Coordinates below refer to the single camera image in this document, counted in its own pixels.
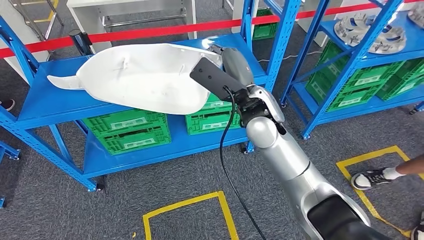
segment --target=person's leg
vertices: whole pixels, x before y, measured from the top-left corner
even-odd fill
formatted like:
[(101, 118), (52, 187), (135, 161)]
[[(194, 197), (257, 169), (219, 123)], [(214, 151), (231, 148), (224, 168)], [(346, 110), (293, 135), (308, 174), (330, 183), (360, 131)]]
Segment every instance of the person's leg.
[(4, 101), (0, 101), (0, 105), (5, 108), (7, 111), (10, 111), (13, 109), (13, 107), (15, 106), (15, 100), (13, 99), (8, 99), (8, 100), (4, 100)]
[(358, 190), (367, 190), (375, 185), (390, 183), (400, 176), (424, 173), (424, 154), (406, 161), (396, 167), (385, 167), (353, 175), (351, 184)]

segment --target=white cable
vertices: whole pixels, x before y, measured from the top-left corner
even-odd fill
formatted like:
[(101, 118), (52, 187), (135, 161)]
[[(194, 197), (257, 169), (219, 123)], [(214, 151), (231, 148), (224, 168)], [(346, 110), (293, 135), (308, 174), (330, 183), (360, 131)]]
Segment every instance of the white cable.
[[(317, 53), (322, 54), (323, 52), (322, 51), (313, 51), (313, 52), (307, 53), (306, 55), (317, 54)], [(286, 57), (283, 57), (282, 59), (286, 60), (286, 59), (289, 59), (289, 58), (296, 58), (297, 56), (299, 56), (299, 55), (288, 55)], [(269, 61), (270, 61), (269, 59), (261, 59), (258, 62), (260, 63), (260, 62), (269, 62)]]

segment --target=white plastic part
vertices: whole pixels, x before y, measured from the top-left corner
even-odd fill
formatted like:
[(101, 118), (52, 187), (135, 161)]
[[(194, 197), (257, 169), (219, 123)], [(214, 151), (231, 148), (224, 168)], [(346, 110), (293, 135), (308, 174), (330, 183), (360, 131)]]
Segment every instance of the white plastic part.
[(85, 90), (108, 103), (154, 112), (187, 115), (199, 111), (209, 91), (190, 78), (206, 57), (221, 66), (220, 55), (193, 47), (159, 43), (115, 46), (87, 60), (75, 76), (47, 76), (58, 88)]
[[(349, 46), (358, 45), (368, 32), (374, 18), (364, 13), (343, 17), (334, 25), (335, 34)], [(373, 54), (394, 54), (404, 49), (407, 38), (401, 27), (386, 25), (375, 39), (368, 52)]]
[(417, 3), (409, 12), (408, 18), (424, 29), (424, 2)]

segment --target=shoe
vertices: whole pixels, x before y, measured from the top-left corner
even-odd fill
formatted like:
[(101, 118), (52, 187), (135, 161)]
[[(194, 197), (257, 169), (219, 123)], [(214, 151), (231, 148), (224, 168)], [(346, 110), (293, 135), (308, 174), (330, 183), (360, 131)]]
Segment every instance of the shoe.
[(358, 190), (367, 190), (379, 184), (390, 183), (392, 180), (385, 178), (382, 169), (363, 171), (353, 175), (350, 183)]
[(411, 240), (424, 240), (424, 212), (421, 213), (419, 225), (411, 231)]
[(6, 101), (0, 101), (0, 105), (5, 108), (7, 111), (10, 111), (15, 106), (15, 100), (9, 99)]

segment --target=black cable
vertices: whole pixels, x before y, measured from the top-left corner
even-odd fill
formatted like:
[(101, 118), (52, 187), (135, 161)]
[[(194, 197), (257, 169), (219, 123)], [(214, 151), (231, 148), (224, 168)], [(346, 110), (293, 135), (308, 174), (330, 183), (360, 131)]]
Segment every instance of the black cable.
[(244, 210), (246, 211), (247, 215), (249, 216), (250, 220), (252, 221), (254, 227), (256, 228), (257, 232), (260, 234), (260, 236), (262, 237), (263, 240), (266, 240), (264, 234), (262, 233), (261, 229), (259, 228), (259, 226), (256, 224), (256, 221), (254, 220), (253, 216), (251, 215), (250, 211), (248, 210), (248, 208), (245, 205), (245, 202), (242, 200), (242, 198), (240, 197), (239, 192), (237, 191), (236, 187), (233, 184), (233, 181), (231, 181), (230, 176), (227, 173), (227, 170), (225, 168), (224, 165), (224, 157), (223, 157), (223, 144), (224, 144), (224, 139), (225, 136), (228, 132), (228, 129), (230, 128), (231, 123), (233, 122), (233, 118), (234, 118), (234, 113), (236, 112), (236, 100), (234, 99), (233, 94), (231, 93), (231, 90), (227, 87), (224, 86), (224, 90), (231, 96), (231, 115), (229, 116), (229, 121), (226, 124), (226, 127), (224, 129), (224, 132), (222, 133), (222, 137), (221, 137), (221, 142), (219, 143), (219, 156), (221, 158), (221, 165), (222, 168), (224, 170), (224, 173), (229, 181), (229, 184), (231, 184), (232, 189), (235, 192), (235, 195), (237, 195), (238, 200), (240, 201), (241, 205), (243, 206)]

